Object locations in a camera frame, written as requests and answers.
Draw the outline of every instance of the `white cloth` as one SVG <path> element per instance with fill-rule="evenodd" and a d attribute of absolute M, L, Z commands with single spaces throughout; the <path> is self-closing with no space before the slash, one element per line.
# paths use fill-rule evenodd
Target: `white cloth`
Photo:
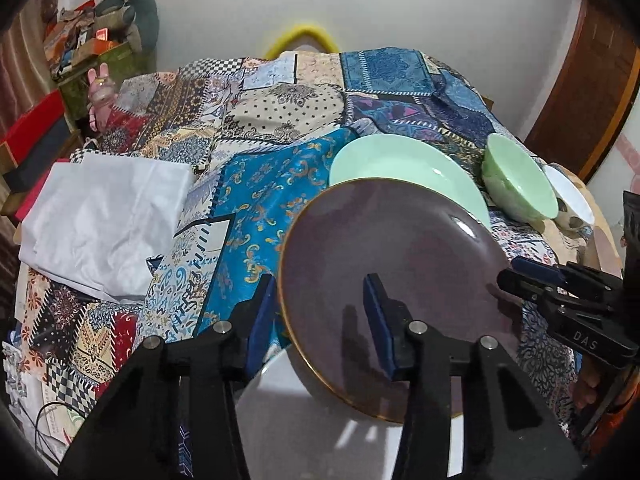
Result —
<path fill-rule="evenodd" d="M 94 298 L 140 300 L 146 258 L 170 250 L 193 181 L 189 164 L 149 158 L 57 162 L 22 223 L 20 260 Z"/>

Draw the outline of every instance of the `silver bolt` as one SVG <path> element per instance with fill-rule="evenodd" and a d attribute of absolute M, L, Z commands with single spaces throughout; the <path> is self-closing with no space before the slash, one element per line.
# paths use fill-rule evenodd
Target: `silver bolt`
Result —
<path fill-rule="evenodd" d="M 409 323 L 409 330 L 414 334 L 424 334 L 428 328 L 427 324 L 423 321 L 416 320 Z"/>
<path fill-rule="evenodd" d="M 154 348 L 158 348 L 162 339 L 160 339 L 157 335 L 150 335 L 149 337 L 145 337 L 142 341 L 142 346 L 147 350 L 153 350 Z"/>
<path fill-rule="evenodd" d="M 213 326 L 213 330 L 218 332 L 219 334 L 226 334 L 231 330 L 231 323 L 229 323 L 226 319 L 222 319 L 217 321 Z"/>
<path fill-rule="evenodd" d="M 480 344 L 487 350 L 494 350 L 498 348 L 498 340 L 492 335 L 483 335 L 480 338 Z"/>

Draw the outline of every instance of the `yellow arch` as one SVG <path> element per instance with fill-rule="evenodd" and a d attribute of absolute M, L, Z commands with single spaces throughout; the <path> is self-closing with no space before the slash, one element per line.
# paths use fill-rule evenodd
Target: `yellow arch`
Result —
<path fill-rule="evenodd" d="M 267 51 L 264 59 L 276 59 L 287 49 L 290 43 L 302 38 L 303 36 L 309 36 L 316 40 L 328 54 L 340 52 L 335 41 L 331 36 L 329 36 L 324 28 L 318 27 L 317 25 L 311 25 L 310 23 L 303 23 L 301 25 L 296 25 L 291 30 L 288 30 L 280 36 L 273 46 Z"/>

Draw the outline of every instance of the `pink bunny toy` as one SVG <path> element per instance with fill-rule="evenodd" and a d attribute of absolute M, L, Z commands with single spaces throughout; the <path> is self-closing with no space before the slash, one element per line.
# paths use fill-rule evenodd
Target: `pink bunny toy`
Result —
<path fill-rule="evenodd" d="M 94 132 L 103 133 L 107 127 L 107 120 L 111 107 L 116 102 L 116 83 L 109 77 L 109 67 L 106 63 L 100 65 L 100 75 L 92 68 L 87 73 L 89 78 L 89 126 Z"/>

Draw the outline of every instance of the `patchwork tablecloth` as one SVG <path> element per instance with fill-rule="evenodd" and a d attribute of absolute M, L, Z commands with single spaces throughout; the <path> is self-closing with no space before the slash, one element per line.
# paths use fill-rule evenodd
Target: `patchwork tablecloth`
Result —
<path fill-rule="evenodd" d="M 188 162 L 198 173 L 172 250 L 151 267 L 145 303 L 125 308 L 71 300 L 57 284 L 31 275 L 24 369 L 48 378 L 44 357 L 56 359 L 95 399 L 145 336 L 181 340 L 228 317 L 252 296 L 261 273 L 277 272 L 287 229 L 327 187 L 336 153 L 377 132 L 420 139 L 466 170 L 488 201 L 492 234 L 509 258 L 557 261 L 538 232 L 507 218 L 486 194 L 486 137 L 513 136 L 444 63 L 399 48 L 198 60 L 177 73 L 126 81 L 103 136 L 107 152 Z M 81 159 L 82 151 L 72 156 Z M 43 326 L 60 340 L 45 354 Z M 277 319 L 265 359 L 287 343 Z M 531 305 L 524 309 L 518 360 L 566 429 L 574 356 L 546 336 Z"/>

